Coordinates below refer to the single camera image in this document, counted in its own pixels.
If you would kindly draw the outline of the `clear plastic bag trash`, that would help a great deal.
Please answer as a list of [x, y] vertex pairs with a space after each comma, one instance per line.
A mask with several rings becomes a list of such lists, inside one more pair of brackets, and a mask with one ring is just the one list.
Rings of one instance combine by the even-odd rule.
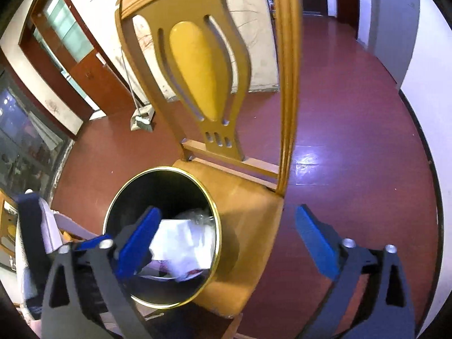
[[180, 213], [175, 217], [176, 220], [184, 220], [187, 222], [190, 230], [201, 230], [201, 228], [214, 228], [214, 217], [208, 210], [192, 209]]

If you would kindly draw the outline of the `wooden chair with yellow pad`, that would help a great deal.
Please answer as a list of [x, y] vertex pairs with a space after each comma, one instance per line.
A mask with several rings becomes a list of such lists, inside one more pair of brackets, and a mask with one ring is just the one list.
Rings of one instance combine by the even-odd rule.
[[[275, 0], [281, 92], [278, 164], [247, 157], [237, 121], [251, 83], [251, 59], [227, 0], [117, 0], [119, 42], [132, 71], [177, 142], [176, 170], [208, 195], [218, 221], [213, 275], [194, 295], [223, 318], [241, 314], [265, 270], [283, 213], [297, 133], [301, 0]], [[171, 113], [140, 47], [133, 18], [147, 22], [158, 67], [193, 116], [201, 141]]]

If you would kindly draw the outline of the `black gold-rimmed trash bin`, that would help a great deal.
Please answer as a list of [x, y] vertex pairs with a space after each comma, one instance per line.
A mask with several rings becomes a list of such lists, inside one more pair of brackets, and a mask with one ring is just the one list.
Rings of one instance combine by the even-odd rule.
[[133, 225], [148, 207], [159, 212], [158, 227], [148, 227], [150, 242], [140, 267], [123, 280], [132, 299], [168, 309], [197, 297], [216, 273], [221, 253], [221, 221], [206, 188], [180, 168], [143, 171], [116, 193], [103, 222], [112, 237]]

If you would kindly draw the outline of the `white tissue paper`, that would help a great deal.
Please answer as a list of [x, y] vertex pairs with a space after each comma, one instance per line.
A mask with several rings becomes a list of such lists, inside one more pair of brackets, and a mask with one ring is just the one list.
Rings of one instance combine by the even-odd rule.
[[190, 230], [184, 220], [162, 220], [149, 246], [157, 261], [177, 282], [209, 270], [214, 260], [215, 228]]

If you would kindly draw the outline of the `grey door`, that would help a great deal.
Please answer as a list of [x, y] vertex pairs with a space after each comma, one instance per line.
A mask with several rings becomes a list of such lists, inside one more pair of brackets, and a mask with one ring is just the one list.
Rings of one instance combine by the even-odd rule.
[[420, 0], [373, 0], [370, 48], [400, 88], [418, 33]]

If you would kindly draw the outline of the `red wooden door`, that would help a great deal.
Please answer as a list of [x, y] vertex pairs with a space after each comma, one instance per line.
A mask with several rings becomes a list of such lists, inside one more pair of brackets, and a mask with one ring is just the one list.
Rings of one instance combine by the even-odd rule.
[[96, 112], [134, 111], [134, 102], [70, 0], [32, 0], [19, 46], [38, 75], [84, 122]]

